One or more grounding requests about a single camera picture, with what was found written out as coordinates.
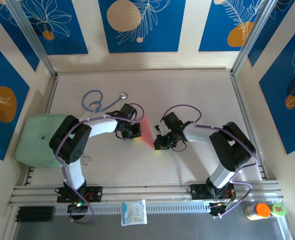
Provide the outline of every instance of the orange bottle cap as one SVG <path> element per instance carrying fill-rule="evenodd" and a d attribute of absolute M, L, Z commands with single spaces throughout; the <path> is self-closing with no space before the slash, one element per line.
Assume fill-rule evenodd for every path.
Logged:
<path fill-rule="evenodd" d="M 271 210 L 268 205 L 265 203 L 259 203 L 255 207 L 256 214 L 263 217 L 268 218 L 271 214 Z"/>

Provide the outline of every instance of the cable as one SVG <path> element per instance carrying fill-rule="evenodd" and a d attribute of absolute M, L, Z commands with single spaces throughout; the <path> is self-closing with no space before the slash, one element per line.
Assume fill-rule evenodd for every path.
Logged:
<path fill-rule="evenodd" d="M 134 103 L 134 102 L 129 103 L 128 105 L 135 105 L 135 106 L 138 106 L 138 107 L 141 109 L 141 111 L 142 111 L 142 116 L 141 116 L 140 120 L 144 117 L 145 112 L 144 112 L 144 109 L 143 109 L 143 107 L 142 107 L 141 105 L 139 105 L 139 104 L 137 104 L 137 103 Z M 135 117 L 134 117 L 133 120 L 135 120 L 135 119 L 137 118 L 137 116 L 138 116 L 137 114 L 138 114 L 138 112 L 137 112 L 137 110 L 135 110 Z"/>
<path fill-rule="evenodd" d="M 90 93 L 99 93 L 100 94 L 100 99 L 98 101 L 93 101 L 91 102 L 88 106 L 86 106 L 84 104 L 84 100 L 85 98 L 90 94 Z M 81 104 L 82 104 L 82 107 L 84 109 L 86 109 L 88 112 L 96 112 L 96 113 L 101 113 L 101 112 L 104 112 L 105 110 L 109 109 L 110 107 L 112 107 L 114 104 L 116 104 L 118 101 L 121 100 L 121 98 L 119 97 L 118 99 L 116 99 L 114 102 L 112 102 L 109 106 L 101 109 L 102 107 L 102 100 L 103 100 L 103 93 L 100 91 L 100 90 L 91 90 L 91 91 L 88 91 L 86 94 L 84 94 L 84 96 L 82 97 L 82 100 L 81 100 Z M 92 110 L 90 109 L 90 107 L 93 105 L 93 104 L 97 104 L 98 107 L 95 109 L 95 110 Z"/>
<path fill-rule="evenodd" d="M 142 117 L 137 119 L 137 120 L 130 120 L 130 119 L 126 119 L 126 118 L 121 118 L 121 117 L 114 117 L 114 116 L 99 116 L 99 117 L 94 117 L 94 118 L 90 118 L 89 120 L 82 120 L 82 121 L 79 121 L 76 125 L 74 125 L 68 132 L 67 134 L 64 136 L 64 138 L 62 139 L 61 143 L 58 145 L 57 149 L 56 149 L 56 152 L 55 152 L 55 159 L 61 164 L 61 168 L 62 168 L 62 173 L 63 173 L 63 176 L 64 176 L 64 181 L 65 183 L 73 190 L 73 192 L 89 207 L 89 209 L 91 210 L 92 212 L 92 217 L 89 221 L 84 221 L 84 222 L 81 222 L 81 221 L 76 221 L 74 219 L 71 219 L 71 221 L 73 221 L 74 223 L 77 223 L 77 224 L 88 224 L 88 223 L 91 223 L 93 220 L 94 220 L 94 209 L 93 207 L 90 205 L 90 203 L 70 184 L 70 181 L 69 181 L 69 178 L 68 178 L 68 175 L 67 175 L 67 172 L 66 172 L 66 169 L 65 169 L 65 166 L 64 166 L 64 160 L 61 159 L 59 157 L 59 152 L 63 146 L 63 144 L 65 143 L 65 141 L 68 139 L 68 137 L 70 136 L 70 134 L 78 127 L 80 126 L 81 124 L 84 124 L 84 123 L 88 123 L 88 122 L 92 122 L 92 121 L 98 121 L 98 120 L 102 120 L 102 119 L 114 119 L 114 120 L 123 120 L 123 121 L 127 121 L 127 122 L 130 122 L 130 123 L 138 123 L 139 121 L 142 120 L 142 118 L 144 117 L 145 113 L 144 113 L 144 110 L 143 108 L 135 103 L 137 106 L 139 106 L 141 109 L 142 109 Z"/>
<path fill-rule="evenodd" d="M 233 197 L 236 197 L 236 195 L 231 190 L 226 190 L 226 193 L 231 193 Z"/>
<path fill-rule="evenodd" d="M 230 133 L 229 131 L 221 128 L 221 127 L 216 127 L 216 126 L 208 126 L 208 125 L 197 125 L 195 124 L 195 127 L 197 128 L 204 128 L 204 129 L 212 129 L 212 130 L 218 130 L 218 131 L 222 131 L 224 132 L 225 134 L 229 135 L 236 143 L 240 144 L 251 156 L 252 158 L 254 158 L 255 160 L 255 163 L 251 163 L 251 164 L 248 164 L 248 165 L 245 165 L 245 166 L 241 166 L 236 172 L 235 174 L 230 178 L 229 182 L 232 183 L 232 184 L 243 184 L 243 185 L 247 185 L 249 186 L 249 189 L 247 191 L 247 193 L 241 197 L 241 199 L 239 201 L 237 201 L 236 204 L 234 204 L 231 208 L 229 208 L 227 211 L 225 211 L 223 214 L 221 214 L 219 217 L 222 218 L 225 214 L 227 214 L 228 212 L 230 212 L 232 209 L 234 209 L 236 206 L 238 206 L 251 192 L 252 190 L 252 185 L 250 183 L 247 183 L 247 182 L 239 182 L 239 181 L 233 181 L 233 179 L 238 175 L 238 173 L 242 170 L 242 169 L 245 169 L 245 168 L 248 168 L 248 167 L 252 167 L 252 166 L 255 166 L 255 165 L 258 165 L 259 164 L 259 161 L 257 159 L 257 156 L 254 154 L 253 151 L 251 151 L 240 139 L 238 139 L 236 136 L 234 136 L 232 133 Z"/>
<path fill-rule="evenodd" d="M 199 109 L 197 109 L 195 106 L 192 106 L 192 105 L 188 105 L 188 104 L 178 104 L 178 105 L 174 105 L 172 107 L 170 107 L 168 110 L 166 110 L 166 112 L 163 114 L 163 116 L 161 117 L 160 122 L 162 122 L 162 119 L 165 117 L 165 115 L 171 110 L 171 109 L 174 109 L 176 107 L 189 107 L 189 108 L 192 108 L 192 109 L 195 109 L 198 114 L 199 114 L 199 117 L 194 121 L 194 124 L 197 124 L 197 122 L 201 119 L 202 117 L 202 113 Z"/>
<path fill-rule="evenodd" d="M 184 145 L 185 145 L 185 147 L 182 149 L 182 150 L 179 150 L 179 151 L 176 151 L 176 150 L 174 150 L 174 148 L 171 146 L 171 149 L 174 151 L 174 152 L 176 152 L 176 153 L 180 153 L 180 152 L 183 152 L 186 148 L 187 148 L 187 144 L 186 144 L 186 142 L 185 141 L 182 141 L 183 143 L 184 143 Z"/>

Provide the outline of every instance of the white floor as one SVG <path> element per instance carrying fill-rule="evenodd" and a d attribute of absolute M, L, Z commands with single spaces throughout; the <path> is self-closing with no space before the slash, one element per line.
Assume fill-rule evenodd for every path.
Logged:
<path fill-rule="evenodd" d="M 157 134 L 154 126 L 169 107 L 177 104 L 199 108 L 202 112 L 200 124 L 220 127 L 232 121 L 246 132 L 227 71 L 158 70 L 60 75 L 50 113 L 81 117 L 84 113 L 81 99 L 94 89 L 104 94 L 103 108 L 116 100 L 121 92 L 128 94 L 126 100 L 119 101 L 110 111 L 119 110 L 124 103 L 142 105 L 149 117 L 153 139 Z M 96 93 L 90 94 L 85 103 L 97 101 L 99 97 Z M 183 122 L 198 117 L 196 111 L 187 107 L 173 111 Z M 92 137 L 84 152 L 91 157 L 91 164 L 82 166 L 88 184 L 204 182 L 219 164 L 209 144 L 188 142 L 183 152 L 156 151 L 140 139 L 123 141 L 113 133 Z M 238 178 L 261 180 L 261 175 L 258 167 L 250 167 Z M 60 168 L 37 167 L 31 184 L 61 185 L 62 181 Z"/>

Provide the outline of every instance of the gray floor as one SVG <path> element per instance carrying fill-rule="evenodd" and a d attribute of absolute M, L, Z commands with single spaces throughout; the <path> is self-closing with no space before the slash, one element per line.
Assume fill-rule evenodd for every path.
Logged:
<path fill-rule="evenodd" d="M 121 226 L 120 215 L 97 215 L 94 223 L 71 223 L 67 216 L 53 222 L 22 222 L 16 240 L 281 240 L 275 218 L 250 221 L 244 202 L 222 219 L 207 213 L 148 214 L 147 225 Z"/>

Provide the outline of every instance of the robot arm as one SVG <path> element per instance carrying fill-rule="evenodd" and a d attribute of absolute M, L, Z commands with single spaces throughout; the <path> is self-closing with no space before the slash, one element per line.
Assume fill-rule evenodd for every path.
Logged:
<path fill-rule="evenodd" d="M 124 104 L 120 111 L 107 113 L 110 116 L 131 119 L 136 113 L 136 109 L 128 104 Z M 79 123 L 79 120 L 70 115 L 67 116 L 57 129 L 49 142 L 50 148 L 56 153 L 63 138 L 69 130 Z M 85 194 L 86 180 L 82 174 L 81 156 L 84 152 L 88 139 L 104 133 L 120 132 L 122 139 L 134 139 L 141 136 L 140 123 L 130 124 L 125 120 L 101 119 L 79 125 L 63 143 L 58 156 L 63 162 L 63 175 L 68 180 L 70 186 L 80 194 Z M 64 183 L 64 187 L 69 190 L 69 186 Z"/>
<path fill-rule="evenodd" d="M 220 164 L 206 180 L 206 185 L 198 192 L 203 192 L 201 193 L 204 196 L 202 199 L 218 198 L 225 192 L 231 177 L 251 158 L 251 155 L 226 133 L 213 132 L 211 129 L 199 128 L 191 123 L 193 122 L 183 123 L 173 112 L 163 117 L 162 122 L 155 126 L 161 134 L 157 135 L 154 148 L 156 150 L 175 148 L 179 141 L 212 144 Z M 234 122 L 228 122 L 223 126 L 223 129 L 230 132 L 255 153 L 255 148 L 250 140 Z"/>
<path fill-rule="evenodd" d="M 86 125 L 91 128 L 88 136 L 88 138 L 91 138 L 96 135 L 115 132 L 118 121 L 115 119 L 102 119 L 86 123 Z M 85 178 L 81 169 L 81 159 L 79 158 L 77 161 L 70 162 L 69 164 L 64 162 L 63 164 L 69 183 L 74 189 L 78 190 L 85 183 Z"/>

